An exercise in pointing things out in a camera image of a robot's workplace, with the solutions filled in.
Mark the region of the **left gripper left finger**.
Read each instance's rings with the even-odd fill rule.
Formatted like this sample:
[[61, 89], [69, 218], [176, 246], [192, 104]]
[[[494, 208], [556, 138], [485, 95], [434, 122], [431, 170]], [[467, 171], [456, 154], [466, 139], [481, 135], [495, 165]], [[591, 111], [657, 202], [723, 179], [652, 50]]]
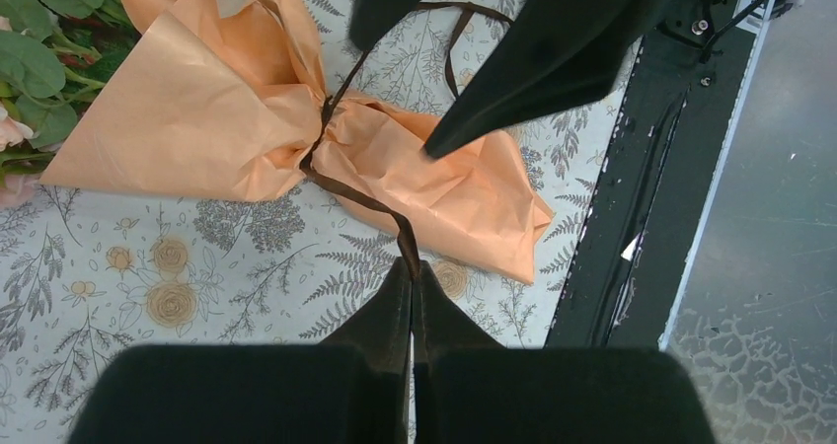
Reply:
[[404, 443], [415, 267], [315, 344], [146, 344], [98, 380], [73, 443]]

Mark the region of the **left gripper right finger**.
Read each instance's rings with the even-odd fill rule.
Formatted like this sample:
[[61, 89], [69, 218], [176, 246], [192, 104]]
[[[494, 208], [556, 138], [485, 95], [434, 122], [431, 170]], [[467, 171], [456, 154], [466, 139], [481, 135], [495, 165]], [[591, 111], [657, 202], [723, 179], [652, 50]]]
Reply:
[[507, 348], [424, 263], [413, 288], [419, 443], [712, 443], [685, 368], [655, 348]]

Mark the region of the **peach wrapping paper sheet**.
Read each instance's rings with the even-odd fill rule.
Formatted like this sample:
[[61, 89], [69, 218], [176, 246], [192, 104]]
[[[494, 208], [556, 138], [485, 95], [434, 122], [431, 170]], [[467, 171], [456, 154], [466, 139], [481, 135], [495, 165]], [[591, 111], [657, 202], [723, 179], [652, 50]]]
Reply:
[[41, 176], [46, 185], [274, 200], [310, 173], [377, 228], [520, 282], [553, 214], [502, 131], [431, 161], [438, 124], [356, 91], [321, 113], [318, 29], [303, 0], [121, 0], [141, 39]]

